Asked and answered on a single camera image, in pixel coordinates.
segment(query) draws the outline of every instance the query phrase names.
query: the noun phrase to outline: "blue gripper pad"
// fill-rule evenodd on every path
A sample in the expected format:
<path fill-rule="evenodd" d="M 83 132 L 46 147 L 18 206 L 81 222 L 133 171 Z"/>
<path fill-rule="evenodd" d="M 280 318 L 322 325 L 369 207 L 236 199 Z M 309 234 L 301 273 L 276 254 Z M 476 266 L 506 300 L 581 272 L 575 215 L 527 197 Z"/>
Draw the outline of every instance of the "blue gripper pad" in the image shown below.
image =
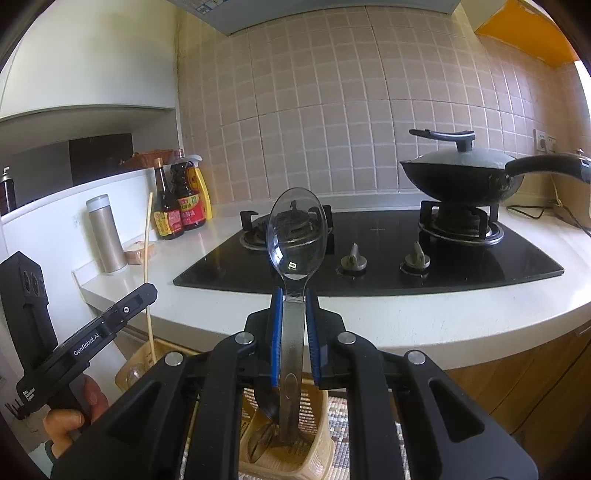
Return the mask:
<path fill-rule="evenodd" d="M 276 288 L 271 299 L 273 336 L 271 338 L 271 385 L 279 388 L 280 360 L 281 360 L 281 321 L 283 319 L 283 290 Z"/>
<path fill-rule="evenodd" d="M 314 302 L 310 290 L 306 294 L 306 326 L 308 330 L 308 347 L 310 349 L 310 366 L 314 383 L 320 381 L 320 345 L 318 341 L 316 319 L 314 317 Z"/>

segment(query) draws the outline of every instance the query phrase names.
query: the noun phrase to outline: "range hood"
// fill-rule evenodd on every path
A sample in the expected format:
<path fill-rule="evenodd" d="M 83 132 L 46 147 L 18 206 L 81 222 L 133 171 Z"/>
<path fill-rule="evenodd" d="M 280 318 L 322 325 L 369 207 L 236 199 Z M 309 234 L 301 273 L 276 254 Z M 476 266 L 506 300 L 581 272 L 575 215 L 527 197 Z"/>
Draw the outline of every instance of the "range hood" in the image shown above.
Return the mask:
<path fill-rule="evenodd" d="M 451 14 L 460 0 L 169 0 L 199 17 L 216 30 L 230 35 L 252 25 L 287 15 L 337 7 L 378 5 L 422 8 Z"/>

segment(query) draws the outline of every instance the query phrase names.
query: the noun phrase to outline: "wooden cabinet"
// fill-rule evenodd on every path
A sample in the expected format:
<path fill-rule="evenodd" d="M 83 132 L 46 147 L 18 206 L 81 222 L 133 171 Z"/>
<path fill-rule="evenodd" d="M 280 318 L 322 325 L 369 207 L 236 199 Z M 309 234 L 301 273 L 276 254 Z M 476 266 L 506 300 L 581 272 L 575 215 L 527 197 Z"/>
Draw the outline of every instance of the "wooden cabinet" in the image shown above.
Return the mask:
<path fill-rule="evenodd" d="M 552 68 L 578 60 L 554 21 L 534 0 L 462 0 L 478 35 L 497 38 Z"/>
<path fill-rule="evenodd" d="M 540 474 L 564 452 L 591 407 L 591 329 L 473 367 L 453 378 L 535 460 Z"/>

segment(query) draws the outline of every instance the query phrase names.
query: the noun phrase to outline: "wicker basket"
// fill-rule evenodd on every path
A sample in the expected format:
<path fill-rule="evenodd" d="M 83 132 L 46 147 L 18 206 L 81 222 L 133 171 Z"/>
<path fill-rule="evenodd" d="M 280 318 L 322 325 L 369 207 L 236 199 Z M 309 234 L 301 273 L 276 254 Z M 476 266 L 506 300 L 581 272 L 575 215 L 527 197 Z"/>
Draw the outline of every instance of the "wicker basket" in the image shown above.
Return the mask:
<path fill-rule="evenodd" d="M 160 339 L 154 339 L 154 348 L 157 360 L 171 351 L 179 351 L 186 355 L 197 354 L 195 351 Z M 148 342 L 127 360 L 115 376 L 115 384 L 121 391 L 129 388 L 127 382 L 129 371 L 137 365 L 141 365 L 144 371 L 148 371 L 153 365 Z M 292 446 L 271 447 L 256 463 L 250 463 L 247 454 L 248 439 L 268 420 L 258 409 L 254 391 L 245 389 L 242 397 L 239 470 L 264 479 L 321 480 L 324 478 L 335 454 L 327 409 L 328 393 L 318 390 L 312 380 L 304 378 L 300 399 L 299 428 L 311 442 L 298 440 Z"/>
<path fill-rule="evenodd" d="M 121 164 L 123 171 L 142 170 L 143 168 L 154 168 L 156 159 L 162 158 L 163 165 L 167 165 L 174 150 L 151 150 L 149 152 L 135 152 L 129 160 Z"/>

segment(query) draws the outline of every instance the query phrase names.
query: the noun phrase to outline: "finger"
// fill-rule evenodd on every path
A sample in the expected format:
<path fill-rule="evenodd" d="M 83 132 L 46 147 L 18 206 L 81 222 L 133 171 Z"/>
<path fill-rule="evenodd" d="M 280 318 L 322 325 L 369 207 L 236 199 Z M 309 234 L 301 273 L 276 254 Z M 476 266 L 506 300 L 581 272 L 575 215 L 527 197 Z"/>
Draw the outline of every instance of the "finger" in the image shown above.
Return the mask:
<path fill-rule="evenodd" d="M 109 408 L 109 400 L 100 391 L 99 384 L 92 377 L 88 375 L 85 375 L 85 377 L 84 398 L 88 402 L 88 405 L 90 405 L 90 422 L 94 423 Z"/>
<path fill-rule="evenodd" d="M 84 416 L 76 410 L 51 410 L 43 419 L 43 427 L 53 441 L 51 451 L 59 458 L 70 445 L 72 439 L 68 432 L 84 424 Z"/>

